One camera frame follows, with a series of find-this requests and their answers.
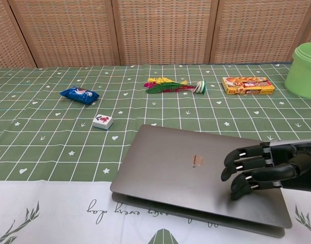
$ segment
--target table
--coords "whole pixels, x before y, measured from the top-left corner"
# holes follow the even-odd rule
[[[282,239],[125,206],[109,192],[142,124],[266,141],[310,139],[311,99],[285,89],[289,67],[0,69],[0,238],[15,220],[5,243],[311,243],[309,192],[283,189],[294,224]],[[207,91],[148,95],[143,84],[161,76],[205,80]],[[276,90],[226,95],[221,78],[227,76],[265,76]],[[83,105],[60,96],[72,86],[100,98]],[[96,114],[113,117],[109,131],[92,127]],[[295,205],[303,223],[296,221]]]

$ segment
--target green plastic bucket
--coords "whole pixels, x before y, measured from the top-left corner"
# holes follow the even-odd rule
[[[301,44],[292,57],[285,87],[300,97],[311,98],[311,43]]]

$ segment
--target yellow snack box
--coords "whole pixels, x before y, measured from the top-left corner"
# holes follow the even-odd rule
[[[226,94],[273,94],[274,86],[266,77],[223,77]]]

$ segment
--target robotic hand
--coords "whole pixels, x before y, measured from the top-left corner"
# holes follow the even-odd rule
[[[237,148],[224,161],[221,180],[231,183],[232,200],[253,190],[286,188],[311,191],[311,140],[262,142]]]

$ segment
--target laptop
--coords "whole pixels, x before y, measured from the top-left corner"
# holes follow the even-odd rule
[[[292,222],[280,189],[255,191],[232,201],[229,195],[234,176],[221,181],[225,156],[236,148],[259,143],[142,125],[110,186],[112,198],[184,218],[283,237]]]

